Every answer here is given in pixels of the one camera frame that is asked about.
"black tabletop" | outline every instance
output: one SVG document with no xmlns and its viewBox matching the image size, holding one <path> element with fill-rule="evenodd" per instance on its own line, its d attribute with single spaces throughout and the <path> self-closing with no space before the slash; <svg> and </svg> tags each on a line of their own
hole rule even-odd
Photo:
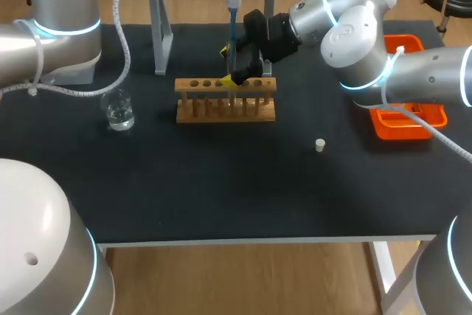
<svg viewBox="0 0 472 315">
<path fill-rule="evenodd" d="M 425 48 L 443 45 L 428 21 L 384 27 L 417 35 Z M 467 162 L 435 139 L 379 140 L 316 47 L 274 65 L 276 122 L 177 125 L 174 79 L 223 76 L 228 28 L 173 31 L 167 75 L 157 77 L 150 27 L 125 27 L 133 63 L 124 87 L 136 115 L 129 132 L 107 129 L 98 98 L 23 91 L 0 105 L 0 157 L 52 176 L 97 242 L 430 235 L 470 199 Z M 103 26 L 92 87 L 122 65 L 115 29 Z M 444 133 L 472 150 L 472 113 L 445 110 Z"/>
</svg>

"orange container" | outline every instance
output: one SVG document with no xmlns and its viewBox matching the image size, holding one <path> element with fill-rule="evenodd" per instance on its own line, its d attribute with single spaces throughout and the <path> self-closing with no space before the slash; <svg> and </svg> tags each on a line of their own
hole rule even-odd
<svg viewBox="0 0 472 315">
<path fill-rule="evenodd" d="M 423 45 L 414 35 L 385 35 L 386 50 L 395 53 L 398 46 L 405 46 L 405 53 L 423 51 Z M 430 103 L 407 103 L 406 110 L 415 113 L 436 129 L 444 128 L 448 118 L 443 105 Z M 398 112 L 371 108 L 370 116 L 374 123 L 375 132 L 384 140 L 430 139 L 432 134 L 408 117 Z"/>
</svg>

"floor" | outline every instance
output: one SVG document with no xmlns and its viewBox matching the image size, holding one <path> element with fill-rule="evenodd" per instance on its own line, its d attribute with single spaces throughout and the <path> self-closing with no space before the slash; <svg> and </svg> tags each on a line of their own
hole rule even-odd
<svg viewBox="0 0 472 315">
<path fill-rule="evenodd" d="M 224 0 L 165 1 L 173 23 L 229 20 Z M 277 0 L 276 13 L 296 1 Z M 111 2 L 100 0 L 105 23 L 112 22 Z M 262 6 L 245 0 L 239 21 Z M 0 8 L 0 22 L 29 12 L 25 0 L 0 0 Z M 148 24 L 148 0 L 122 0 L 121 16 L 124 23 Z M 438 23 L 440 14 L 418 0 L 398 0 L 386 18 Z M 472 44 L 472 21 L 452 18 L 445 42 Z M 399 273 L 416 243 L 389 243 L 389 248 Z M 115 314 L 379 314 L 366 250 L 361 243 L 115 249 L 108 255 L 117 290 Z M 417 311 L 412 305 L 403 314 Z"/>
</svg>

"wooden test tube rack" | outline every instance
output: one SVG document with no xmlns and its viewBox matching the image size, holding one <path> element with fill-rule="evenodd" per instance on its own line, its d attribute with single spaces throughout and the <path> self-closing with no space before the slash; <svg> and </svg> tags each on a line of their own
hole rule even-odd
<svg viewBox="0 0 472 315">
<path fill-rule="evenodd" d="M 274 77 L 253 77 L 237 87 L 224 86 L 219 79 L 176 79 L 181 93 L 177 123 L 270 122 L 275 121 Z M 189 98 L 189 94 L 228 93 L 225 98 Z M 247 97 L 247 93 L 260 94 Z"/>
</svg>

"glass of water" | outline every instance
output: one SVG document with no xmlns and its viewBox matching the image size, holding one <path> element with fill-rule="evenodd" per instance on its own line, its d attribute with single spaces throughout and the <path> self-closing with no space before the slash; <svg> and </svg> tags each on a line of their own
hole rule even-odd
<svg viewBox="0 0 472 315">
<path fill-rule="evenodd" d="M 123 89 L 114 89 L 102 96 L 102 108 L 106 113 L 110 127 L 115 131 L 126 131 L 134 125 L 133 109 L 129 93 Z"/>
</svg>

